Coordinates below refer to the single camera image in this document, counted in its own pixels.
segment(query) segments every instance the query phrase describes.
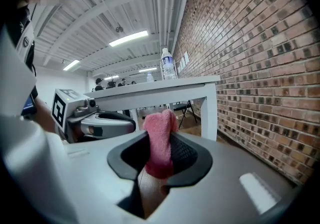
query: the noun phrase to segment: pink cloth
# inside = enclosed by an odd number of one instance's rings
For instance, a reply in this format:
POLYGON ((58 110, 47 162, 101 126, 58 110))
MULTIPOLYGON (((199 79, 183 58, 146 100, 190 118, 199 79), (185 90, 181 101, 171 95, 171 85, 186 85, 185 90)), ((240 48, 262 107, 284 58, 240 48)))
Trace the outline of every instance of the pink cloth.
POLYGON ((166 179, 174 174, 171 160, 170 132, 177 132, 176 115, 172 110, 166 109, 162 113, 147 115, 143 128, 149 134, 150 158, 145 170, 158 179, 166 179))

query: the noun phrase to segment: brick wall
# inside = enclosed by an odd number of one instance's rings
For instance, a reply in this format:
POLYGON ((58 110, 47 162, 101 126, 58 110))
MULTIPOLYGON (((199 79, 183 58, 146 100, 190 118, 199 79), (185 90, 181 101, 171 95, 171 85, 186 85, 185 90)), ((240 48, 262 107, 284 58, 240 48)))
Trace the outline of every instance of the brick wall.
POLYGON ((320 156, 319 40, 306 0, 187 0, 173 57, 189 55, 179 77, 220 75, 219 131, 304 183, 320 156))

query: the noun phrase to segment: table top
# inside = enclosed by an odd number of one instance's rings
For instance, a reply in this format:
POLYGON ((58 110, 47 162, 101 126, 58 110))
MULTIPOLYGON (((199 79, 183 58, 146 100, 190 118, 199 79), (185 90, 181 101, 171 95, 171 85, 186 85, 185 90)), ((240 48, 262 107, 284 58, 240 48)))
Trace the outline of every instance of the table top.
POLYGON ((98 99, 98 98, 110 97, 115 95, 123 95, 123 94, 137 93, 137 92, 157 90, 157 89, 165 89, 165 88, 171 88, 171 87, 210 84, 217 81, 220 81, 219 75, 178 78, 178 79, 172 79, 172 80, 144 82, 144 83, 138 83, 138 84, 125 85, 121 87, 114 87, 114 88, 109 88, 104 90, 88 92, 88 93, 85 93, 85 95, 91 98, 98 99))

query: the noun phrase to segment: white ceiling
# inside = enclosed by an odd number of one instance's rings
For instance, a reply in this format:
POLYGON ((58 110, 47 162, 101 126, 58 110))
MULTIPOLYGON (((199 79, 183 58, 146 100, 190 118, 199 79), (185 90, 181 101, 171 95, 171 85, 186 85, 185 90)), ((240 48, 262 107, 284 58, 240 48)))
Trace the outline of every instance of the white ceiling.
MULTIPOLYGON (((185 4, 185 0, 71 0, 59 6, 37 5, 32 20, 35 61, 62 70, 79 60, 70 72, 79 69, 94 77, 119 75, 131 81, 139 69, 159 66, 162 48, 173 48, 185 4), (119 26, 123 32, 116 32, 119 26), (148 37, 109 46, 144 30, 148 37)), ((158 80, 159 71, 154 72, 158 80)))

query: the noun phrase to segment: water bottle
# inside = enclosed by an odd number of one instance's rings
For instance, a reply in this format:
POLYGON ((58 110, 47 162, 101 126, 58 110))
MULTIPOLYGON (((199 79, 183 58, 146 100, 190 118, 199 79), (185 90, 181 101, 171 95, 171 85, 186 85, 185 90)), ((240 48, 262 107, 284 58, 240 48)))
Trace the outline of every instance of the water bottle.
POLYGON ((162 64, 163 64, 163 74, 165 80, 176 79, 176 72, 174 67, 174 60, 170 52, 168 52, 168 48, 162 49, 162 64))
POLYGON ((154 77, 152 76, 152 74, 150 72, 148 72, 148 75, 146 76, 146 81, 149 82, 154 82, 154 77))

